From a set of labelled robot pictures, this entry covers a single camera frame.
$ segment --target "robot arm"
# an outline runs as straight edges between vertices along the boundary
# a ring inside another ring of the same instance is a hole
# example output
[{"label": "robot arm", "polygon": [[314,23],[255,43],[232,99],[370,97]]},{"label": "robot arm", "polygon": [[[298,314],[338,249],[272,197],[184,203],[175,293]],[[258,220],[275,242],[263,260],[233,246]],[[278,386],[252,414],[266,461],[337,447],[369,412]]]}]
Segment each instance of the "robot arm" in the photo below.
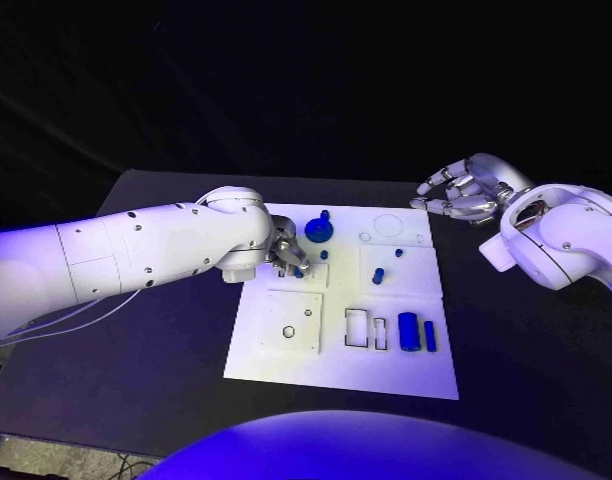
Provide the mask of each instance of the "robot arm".
[{"label": "robot arm", "polygon": [[207,202],[0,232],[0,340],[50,312],[213,267],[229,283],[252,280],[266,262],[308,273],[295,224],[271,215],[259,193],[223,187]]},{"label": "robot arm", "polygon": [[412,206],[475,225],[501,219],[500,233],[480,247],[498,271],[520,265],[553,290],[588,275],[612,290],[612,197],[606,193],[575,185],[534,188],[511,165],[487,154],[446,167],[419,193],[425,195],[449,180],[449,200],[418,198]]}]

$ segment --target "blue object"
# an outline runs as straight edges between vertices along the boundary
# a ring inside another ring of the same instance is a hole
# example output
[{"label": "blue object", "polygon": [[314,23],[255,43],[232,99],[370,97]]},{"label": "blue object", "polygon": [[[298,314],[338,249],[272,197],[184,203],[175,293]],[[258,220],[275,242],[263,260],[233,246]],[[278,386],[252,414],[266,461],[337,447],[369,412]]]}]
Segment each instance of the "blue object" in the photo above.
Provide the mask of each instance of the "blue object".
[{"label": "blue object", "polygon": [[426,349],[431,352],[436,351],[436,333],[433,332],[433,322],[428,320],[425,322],[425,334],[426,334]]},{"label": "blue object", "polygon": [[386,275],[386,270],[383,268],[377,268],[374,273],[374,283],[377,285],[382,284],[384,275]]},{"label": "blue object", "polygon": [[418,315],[406,312],[397,316],[400,327],[400,348],[406,352],[419,352],[422,350],[422,340],[419,338]]},{"label": "blue object", "polygon": [[307,238],[314,243],[324,243],[327,242],[334,233],[331,219],[331,212],[324,210],[321,212],[321,218],[315,218],[309,221],[305,228]]}]

